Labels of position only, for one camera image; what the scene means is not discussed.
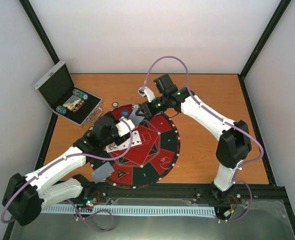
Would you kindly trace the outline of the blue playing card deck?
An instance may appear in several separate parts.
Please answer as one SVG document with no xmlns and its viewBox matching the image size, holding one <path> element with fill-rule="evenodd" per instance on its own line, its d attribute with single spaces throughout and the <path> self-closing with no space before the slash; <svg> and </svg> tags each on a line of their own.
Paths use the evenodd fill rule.
<svg viewBox="0 0 295 240">
<path fill-rule="evenodd" d="M 131 122 L 133 123 L 135 127 L 137 127 L 145 118 L 144 116 L 136 115 L 137 110 L 138 110 L 137 108 L 134 108 L 128 117 L 128 119 L 131 120 Z"/>
</svg>

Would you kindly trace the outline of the queen of hearts card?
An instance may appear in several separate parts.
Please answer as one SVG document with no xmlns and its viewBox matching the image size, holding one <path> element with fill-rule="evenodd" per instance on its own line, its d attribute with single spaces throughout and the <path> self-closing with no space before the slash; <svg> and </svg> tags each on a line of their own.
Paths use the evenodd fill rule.
<svg viewBox="0 0 295 240">
<path fill-rule="evenodd" d="M 107 153 L 115 152 L 118 150 L 119 150 L 119 147 L 117 146 L 117 144 L 115 142 L 113 142 L 105 147 L 105 151 Z"/>
</svg>

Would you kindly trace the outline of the blue small blind button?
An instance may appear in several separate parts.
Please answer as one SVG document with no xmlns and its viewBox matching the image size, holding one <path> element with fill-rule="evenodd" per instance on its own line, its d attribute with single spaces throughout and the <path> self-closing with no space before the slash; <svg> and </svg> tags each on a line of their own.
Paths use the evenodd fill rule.
<svg viewBox="0 0 295 240">
<path fill-rule="evenodd" d="M 122 117 L 126 118 L 126 117 L 128 117 L 130 115 L 130 112 L 125 109 L 125 110 L 122 110 L 120 114 L 121 114 Z"/>
</svg>

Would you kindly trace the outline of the dealt card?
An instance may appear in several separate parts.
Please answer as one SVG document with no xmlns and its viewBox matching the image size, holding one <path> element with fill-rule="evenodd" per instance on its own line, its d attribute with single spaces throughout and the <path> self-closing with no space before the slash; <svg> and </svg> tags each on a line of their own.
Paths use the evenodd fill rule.
<svg viewBox="0 0 295 240">
<path fill-rule="evenodd" d="M 114 171 L 115 170 L 111 166 L 111 164 L 109 162 L 106 162 L 99 168 L 95 169 L 91 173 L 91 176 L 94 180 L 94 183 L 97 184 L 101 181 L 104 181 L 104 179 L 106 179 L 107 177 L 111 176 Z"/>
</svg>

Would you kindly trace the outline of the red black triangular token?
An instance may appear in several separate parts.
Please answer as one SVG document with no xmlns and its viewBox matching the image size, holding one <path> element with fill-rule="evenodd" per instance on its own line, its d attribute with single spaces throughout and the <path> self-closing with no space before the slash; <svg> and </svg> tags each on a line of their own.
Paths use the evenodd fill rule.
<svg viewBox="0 0 295 240">
<path fill-rule="evenodd" d="M 117 173 L 116 173 L 116 177 L 117 180 L 120 180 L 121 178 L 123 178 L 124 176 L 126 176 L 128 173 L 122 169 L 117 169 Z"/>
</svg>

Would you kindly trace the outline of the clear dealer button disc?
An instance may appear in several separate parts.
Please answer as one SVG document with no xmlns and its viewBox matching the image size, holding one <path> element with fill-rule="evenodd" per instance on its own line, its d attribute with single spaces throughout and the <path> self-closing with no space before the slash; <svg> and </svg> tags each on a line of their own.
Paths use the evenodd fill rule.
<svg viewBox="0 0 295 240">
<path fill-rule="evenodd" d="M 159 165 L 162 169 L 168 170 L 172 167 L 172 160 L 169 157 L 162 157 L 159 161 Z"/>
</svg>

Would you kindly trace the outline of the blue orange ten chip stack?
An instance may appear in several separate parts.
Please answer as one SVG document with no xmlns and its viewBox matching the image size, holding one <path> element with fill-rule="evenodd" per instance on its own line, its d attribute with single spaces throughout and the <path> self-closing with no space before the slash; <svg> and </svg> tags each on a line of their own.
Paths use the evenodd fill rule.
<svg viewBox="0 0 295 240">
<path fill-rule="evenodd" d="M 133 110 L 133 111 L 134 111 L 134 110 L 137 110 L 139 107 L 140 107 L 139 104 L 133 104 L 133 105 L 132 105 L 132 110 Z"/>
</svg>

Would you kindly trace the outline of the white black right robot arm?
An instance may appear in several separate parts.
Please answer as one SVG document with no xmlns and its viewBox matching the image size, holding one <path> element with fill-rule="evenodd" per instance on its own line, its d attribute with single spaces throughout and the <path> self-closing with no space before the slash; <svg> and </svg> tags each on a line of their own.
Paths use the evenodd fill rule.
<svg viewBox="0 0 295 240">
<path fill-rule="evenodd" d="M 149 87 L 141 86 L 137 92 L 147 100 L 140 105 L 136 116 L 151 120 L 157 114 L 174 109 L 206 128 L 218 141 L 215 155 L 219 167 L 211 184 L 211 194 L 217 202 L 223 201 L 235 183 L 237 170 L 252 150 L 248 125 L 242 120 L 235 122 L 219 114 L 188 87 L 178 89 L 168 74 L 153 82 L 161 95 L 156 97 Z"/>
</svg>

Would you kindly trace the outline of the single hundred chip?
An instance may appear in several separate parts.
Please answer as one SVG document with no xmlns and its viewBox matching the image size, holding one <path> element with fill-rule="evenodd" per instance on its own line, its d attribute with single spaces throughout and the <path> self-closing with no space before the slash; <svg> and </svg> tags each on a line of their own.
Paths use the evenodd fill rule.
<svg viewBox="0 0 295 240">
<path fill-rule="evenodd" d="M 112 103 L 112 106 L 113 106 L 114 108 L 116 108 L 116 107 L 119 106 L 119 103 L 118 103 L 118 102 L 113 102 L 113 103 Z"/>
</svg>

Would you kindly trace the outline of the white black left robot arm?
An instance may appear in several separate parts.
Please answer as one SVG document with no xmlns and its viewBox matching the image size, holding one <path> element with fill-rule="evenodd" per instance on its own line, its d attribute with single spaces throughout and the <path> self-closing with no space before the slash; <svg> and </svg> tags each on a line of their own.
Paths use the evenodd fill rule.
<svg viewBox="0 0 295 240">
<path fill-rule="evenodd" d="M 73 198 L 87 201 L 92 189 L 85 184 L 85 178 L 73 177 L 64 183 L 57 182 L 91 159 L 104 160 L 100 156 L 104 148 L 112 143 L 132 140 L 134 129 L 133 122 L 125 117 L 100 117 L 68 150 L 50 163 L 26 175 L 16 173 L 11 176 L 1 202 L 0 221 L 4 224 L 16 221 L 26 226 L 41 211 L 59 202 Z"/>
</svg>

